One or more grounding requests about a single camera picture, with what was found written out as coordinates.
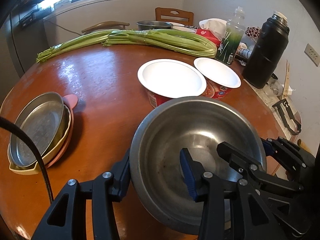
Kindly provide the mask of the white instant noodle bowl left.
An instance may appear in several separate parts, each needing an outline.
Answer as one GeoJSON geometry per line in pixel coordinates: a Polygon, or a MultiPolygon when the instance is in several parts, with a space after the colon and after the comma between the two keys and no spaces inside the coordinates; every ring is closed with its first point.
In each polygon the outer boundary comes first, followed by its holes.
{"type": "Polygon", "coordinates": [[[137,77],[154,108],[171,99],[200,96],[207,87],[204,76],[195,67],[172,59],[144,63],[137,77]]]}

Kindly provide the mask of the white instant noodle bowl right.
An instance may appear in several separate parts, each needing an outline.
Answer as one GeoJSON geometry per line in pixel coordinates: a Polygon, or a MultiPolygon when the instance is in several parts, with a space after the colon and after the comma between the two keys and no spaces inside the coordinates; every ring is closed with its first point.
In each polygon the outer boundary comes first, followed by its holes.
{"type": "Polygon", "coordinates": [[[199,57],[194,60],[194,66],[206,80],[207,87],[202,96],[220,100],[241,86],[236,72],[219,61],[199,57]]]}

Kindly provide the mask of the celery bunch front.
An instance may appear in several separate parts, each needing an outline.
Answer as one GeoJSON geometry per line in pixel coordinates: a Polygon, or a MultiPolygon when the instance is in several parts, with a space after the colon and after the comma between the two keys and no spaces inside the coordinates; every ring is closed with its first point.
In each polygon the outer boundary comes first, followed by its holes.
{"type": "Polygon", "coordinates": [[[115,30],[108,34],[103,42],[106,47],[120,44],[154,46],[211,59],[217,54],[217,46],[207,38],[175,29],[115,30]]]}

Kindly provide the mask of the white instant noodle bowl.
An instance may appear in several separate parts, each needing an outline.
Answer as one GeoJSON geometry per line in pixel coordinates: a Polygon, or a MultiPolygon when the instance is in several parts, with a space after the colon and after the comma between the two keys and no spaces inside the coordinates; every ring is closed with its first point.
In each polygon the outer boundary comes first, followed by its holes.
{"type": "Polygon", "coordinates": [[[219,61],[199,57],[194,60],[194,66],[206,80],[207,87],[202,96],[220,100],[241,86],[236,72],[219,61]]]}
{"type": "Polygon", "coordinates": [[[171,99],[200,96],[207,87],[204,76],[195,67],[172,59],[144,63],[137,77],[154,108],[171,99]]]}

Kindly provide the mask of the black fridge side rack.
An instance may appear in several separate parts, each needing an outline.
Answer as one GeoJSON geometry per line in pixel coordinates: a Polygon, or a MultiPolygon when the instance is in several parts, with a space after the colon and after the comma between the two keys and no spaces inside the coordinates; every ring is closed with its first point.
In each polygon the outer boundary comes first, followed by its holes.
{"type": "Polygon", "coordinates": [[[19,16],[19,26],[21,29],[26,28],[28,25],[40,19],[42,9],[40,9],[39,4],[45,0],[20,0],[18,3],[18,8],[21,11],[26,11],[27,13],[21,17],[19,16]]]}

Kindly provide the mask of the pink bear-shaped plate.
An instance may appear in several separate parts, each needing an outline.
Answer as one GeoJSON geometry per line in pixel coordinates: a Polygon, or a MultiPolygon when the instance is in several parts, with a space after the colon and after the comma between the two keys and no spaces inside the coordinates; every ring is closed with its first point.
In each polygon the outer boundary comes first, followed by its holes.
{"type": "Polygon", "coordinates": [[[57,155],[55,156],[55,158],[53,158],[47,165],[46,168],[50,168],[51,166],[53,166],[62,156],[63,154],[66,152],[71,137],[72,137],[72,133],[73,133],[73,126],[74,126],[74,113],[73,113],[73,109],[76,107],[76,105],[78,104],[78,97],[75,94],[69,94],[69,95],[65,95],[63,97],[63,100],[65,102],[65,105],[68,107],[70,113],[71,113],[71,124],[70,124],[70,128],[68,129],[68,134],[67,134],[67,138],[65,140],[65,142],[63,143],[63,146],[61,147],[60,151],[57,153],[57,155]]]}

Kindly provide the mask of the black metal clamp tool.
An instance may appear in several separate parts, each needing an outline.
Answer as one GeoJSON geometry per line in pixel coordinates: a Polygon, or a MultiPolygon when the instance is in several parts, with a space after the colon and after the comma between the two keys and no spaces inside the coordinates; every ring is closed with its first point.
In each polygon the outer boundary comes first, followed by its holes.
{"type": "Polygon", "coordinates": [[[273,104],[272,107],[278,112],[284,127],[289,131],[289,133],[291,135],[299,135],[302,131],[302,125],[295,118],[287,99],[281,99],[273,104]]]}

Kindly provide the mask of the steel plate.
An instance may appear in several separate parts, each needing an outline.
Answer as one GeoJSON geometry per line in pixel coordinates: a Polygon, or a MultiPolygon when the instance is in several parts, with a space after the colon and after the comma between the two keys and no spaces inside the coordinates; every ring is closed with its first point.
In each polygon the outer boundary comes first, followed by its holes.
{"type": "MultiPolygon", "coordinates": [[[[56,92],[47,92],[31,100],[15,121],[35,144],[41,155],[53,146],[57,135],[62,131],[64,103],[56,92]]],[[[25,168],[35,163],[36,158],[30,148],[17,136],[11,135],[9,142],[10,157],[13,163],[25,168]]]]}

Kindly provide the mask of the wall power outlet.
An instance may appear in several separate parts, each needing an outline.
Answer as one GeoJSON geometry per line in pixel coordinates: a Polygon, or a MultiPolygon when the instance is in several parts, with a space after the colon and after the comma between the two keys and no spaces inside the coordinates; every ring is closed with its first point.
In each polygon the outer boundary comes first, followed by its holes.
{"type": "Polygon", "coordinates": [[[320,63],[320,55],[314,48],[308,43],[304,49],[304,53],[309,57],[309,59],[318,67],[320,63]]]}

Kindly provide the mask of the grey refrigerator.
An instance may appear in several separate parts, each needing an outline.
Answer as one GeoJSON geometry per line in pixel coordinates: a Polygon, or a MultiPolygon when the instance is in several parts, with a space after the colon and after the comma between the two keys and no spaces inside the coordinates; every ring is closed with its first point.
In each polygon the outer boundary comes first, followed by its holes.
{"type": "Polygon", "coordinates": [[[1,26],[0,53],[0,100],[2,103],[7,94],[24,74],[24,69],[18,58],[12,36],[10,15],[1,26]]]}

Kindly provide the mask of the deep steel bowl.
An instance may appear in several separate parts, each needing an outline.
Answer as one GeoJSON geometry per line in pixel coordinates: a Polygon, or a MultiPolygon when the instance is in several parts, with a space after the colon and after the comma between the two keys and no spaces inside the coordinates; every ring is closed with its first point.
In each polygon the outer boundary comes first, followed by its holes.
{"type": "Polygon", "coordinates": [[[172,230],[196,235],[202,203],[189,196],[180,168],[180,150],[221,179],[237,181],[240,174],[217,154],[227,142],[267,168],[255,128],[228,104],[205,97],[169,100],[151,111],[137,128],[130,148],[132,183],[146,210],[172,230]]]}

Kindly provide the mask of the yellow ceramic baking dish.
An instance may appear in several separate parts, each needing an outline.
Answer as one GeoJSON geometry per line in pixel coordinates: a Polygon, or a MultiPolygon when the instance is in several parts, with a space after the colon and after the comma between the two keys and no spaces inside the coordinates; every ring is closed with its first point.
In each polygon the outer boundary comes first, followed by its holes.
{"type": "MultiPolygon", "coordinates": [[[[63,128],[62,134],[58,136],[58,140],[57,139],[54,140],[54,145],[50,146],[49,148],[50,151],[46,152],[42,156],[42,160],[45,165],[47,165],[53,158],[55,158],[55,156],[60,151],[61,147],[63,146],[63,143],[67,138],[68,129],[70,128],[70,124],[71,124],[71,113],[66,105],[64,105],[64,110],[65,110],[65,113],[63,116],[63,120],[67,122],[66,127],[63,128]]],[[[18,167],[13,163],[11,157],[9,156],[9,153],[10,153],[10,150],[8,148],[9,170],[11,172],[14,172],[15,174],[20,174],[20,175],[34,175],[41,172],[41,168],[37,163],[37,161],[36,163],[26,168],[18,167]]]]}

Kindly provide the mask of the black thermos flask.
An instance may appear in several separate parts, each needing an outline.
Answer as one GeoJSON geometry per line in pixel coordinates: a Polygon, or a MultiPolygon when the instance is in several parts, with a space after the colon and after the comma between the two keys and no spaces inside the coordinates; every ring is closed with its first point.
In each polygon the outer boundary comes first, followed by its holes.
{"type": "Polygon", "coordinates": [[[243,78],[257,89],[270,79],[289,43],[287,17],[274,11],[263,24],[258,40],[242,71],[243,78]]]}

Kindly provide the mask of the red and white plastic bag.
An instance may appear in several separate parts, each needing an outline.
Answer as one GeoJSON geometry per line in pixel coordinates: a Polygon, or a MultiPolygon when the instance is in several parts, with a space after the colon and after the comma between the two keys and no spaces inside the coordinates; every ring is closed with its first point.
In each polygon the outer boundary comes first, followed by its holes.
{"type": "Polygon", "coordinates": [[[201,20],[196,34],[207,38],[219,47],[226,33],[226,23],[227,21],[219,18],[201,20]]]}

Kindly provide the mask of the celery bunch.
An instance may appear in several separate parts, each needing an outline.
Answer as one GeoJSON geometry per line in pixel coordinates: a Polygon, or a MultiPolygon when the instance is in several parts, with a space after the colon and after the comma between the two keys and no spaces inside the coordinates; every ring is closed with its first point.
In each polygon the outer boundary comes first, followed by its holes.
{"type": "Polygon", "coordinates": [[[48,59],[79,48],[103,43],[113,31],[116,31],[116,29],[99,30],[52,46],[37,54],[36,63],[47,61],[48,59]]]}
{"type": "Polygon", "coordinates": [[[175,29],[115,30],[108,34],[103,42],[106,47],[120,44],[154,46],[211,59],[217,54],[217,46],[207,38],[175,29]]]}

